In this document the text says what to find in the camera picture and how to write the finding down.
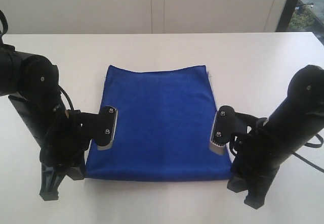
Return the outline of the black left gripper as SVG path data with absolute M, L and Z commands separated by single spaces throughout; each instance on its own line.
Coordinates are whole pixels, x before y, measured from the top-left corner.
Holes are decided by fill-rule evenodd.
M 80 114 L 80 110 L 66 110 L 55 118 L 45 134 L 39 154 L 39 195 L 44 201 L 59 199 L 58 188 L 66 173 L 72 180 L 85 178 L 85 151 L 89 148 L 91 137 L 83 129 Z

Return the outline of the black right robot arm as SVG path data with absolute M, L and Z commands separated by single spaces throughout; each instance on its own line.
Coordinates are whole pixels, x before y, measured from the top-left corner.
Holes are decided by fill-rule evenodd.
M 244 203 L 259 209 L 281 164 L 323 129 L 323 69 L 300 69 L 284 101 L 251 128 L 246 134 L 235 133 L 230 142 L 235 159 L 227 187 L 235 193 L 247 191 Z

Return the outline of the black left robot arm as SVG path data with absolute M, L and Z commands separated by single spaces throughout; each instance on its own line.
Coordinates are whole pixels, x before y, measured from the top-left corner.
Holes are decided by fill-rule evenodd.
M 46 57 L 1 46 L 1 96 L 8 96 L 40 147 L 44 201 L 58 200 L 58 188 L 68 176 L 85 178 L 85 151 L 91 138 L 82 133 L 75 111 L 67 110 L 59 86 L 59 71 Z

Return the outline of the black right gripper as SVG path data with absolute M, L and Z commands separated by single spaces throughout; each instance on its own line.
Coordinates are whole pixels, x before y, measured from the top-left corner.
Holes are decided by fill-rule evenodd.
M 252 208 L 264 205 L 265 197 L 277 174 L 280 135 L 279 123 L 235 124 L 231 151 L 236 155 L 231 166 L 233 176 L 227 183 L 227 189 L 234 193 L 248 191 L 244 204 Z

